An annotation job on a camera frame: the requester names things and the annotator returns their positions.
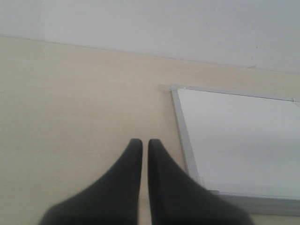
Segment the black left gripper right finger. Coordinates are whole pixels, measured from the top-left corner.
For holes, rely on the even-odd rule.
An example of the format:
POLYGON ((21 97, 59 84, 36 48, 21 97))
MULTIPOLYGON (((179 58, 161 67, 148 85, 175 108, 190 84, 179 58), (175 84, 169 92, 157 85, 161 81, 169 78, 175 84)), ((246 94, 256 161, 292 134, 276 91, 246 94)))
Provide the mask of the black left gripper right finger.
POLYGON ((251 225, 242 209, 191 179, 159 139, 148 144, 148 190, 154 225, 251 225))

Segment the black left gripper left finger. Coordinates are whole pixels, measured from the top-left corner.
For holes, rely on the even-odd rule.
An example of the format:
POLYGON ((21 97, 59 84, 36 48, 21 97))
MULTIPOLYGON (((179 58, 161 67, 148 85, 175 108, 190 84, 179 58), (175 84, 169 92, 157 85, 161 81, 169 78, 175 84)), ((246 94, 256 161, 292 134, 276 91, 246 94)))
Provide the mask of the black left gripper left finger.
POLYGON ((41 225, 136 225, 143 143, 131 139, 113 166, 95 183, 52 206, 41 225))

